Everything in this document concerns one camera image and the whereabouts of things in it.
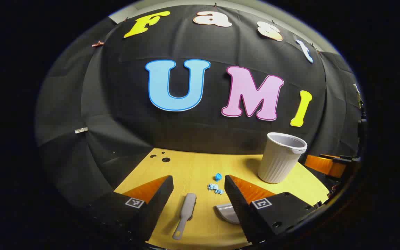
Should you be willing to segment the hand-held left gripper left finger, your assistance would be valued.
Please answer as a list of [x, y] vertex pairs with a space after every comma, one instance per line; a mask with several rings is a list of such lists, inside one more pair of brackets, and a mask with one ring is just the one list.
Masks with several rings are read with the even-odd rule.
[[166, 175], [124, 193], [106, 193], [82, 212], [109, 234], [142, 244], [151, 238], [173, 189], [173, 176]]

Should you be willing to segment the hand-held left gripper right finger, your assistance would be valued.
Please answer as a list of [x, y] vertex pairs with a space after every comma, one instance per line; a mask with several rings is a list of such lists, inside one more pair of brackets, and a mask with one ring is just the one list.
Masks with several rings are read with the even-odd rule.
[[233, 175], [225, 176], [224, 189], [254, 245], [283, 236], [317, 209], [290, 192], [275, 194]]

